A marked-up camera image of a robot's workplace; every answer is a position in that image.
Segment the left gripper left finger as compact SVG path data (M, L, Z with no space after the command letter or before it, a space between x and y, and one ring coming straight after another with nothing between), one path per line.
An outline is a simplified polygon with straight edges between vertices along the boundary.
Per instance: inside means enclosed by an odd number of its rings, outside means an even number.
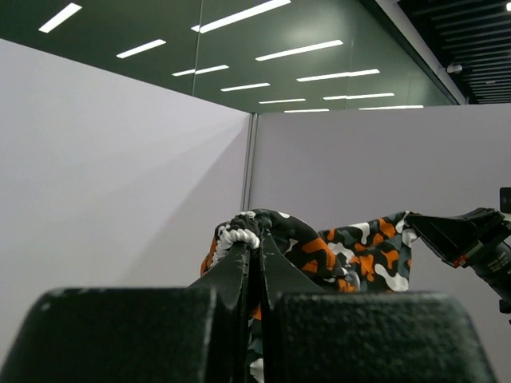
M185 288L61 288L25 316L4 382L244 382L250 251Z

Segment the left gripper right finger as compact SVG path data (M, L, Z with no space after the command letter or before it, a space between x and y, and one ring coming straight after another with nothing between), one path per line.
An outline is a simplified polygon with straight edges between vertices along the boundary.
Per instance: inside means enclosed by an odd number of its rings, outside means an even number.
M462 305L438 293L328 294L265 235L267 382L494 382Z

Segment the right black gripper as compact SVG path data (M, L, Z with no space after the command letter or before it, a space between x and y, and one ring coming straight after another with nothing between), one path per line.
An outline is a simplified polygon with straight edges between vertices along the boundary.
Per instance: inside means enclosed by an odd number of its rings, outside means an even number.
M463 215L440 217L412 213L406 224L444 263L471 267L500 297L510 313L510 188L499 191L499 209L479 207Z

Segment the orange black camouflage shorts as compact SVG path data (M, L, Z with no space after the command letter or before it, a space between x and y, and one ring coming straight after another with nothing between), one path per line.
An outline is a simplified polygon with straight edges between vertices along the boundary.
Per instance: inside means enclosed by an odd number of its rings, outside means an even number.
M235 243L252 250L269 234L279 252L315 285L329 293L396 293L409 289L412 244L418 235L407 220L412 211L317 231L281 211L241 211L214 230L200 273L224 259Z

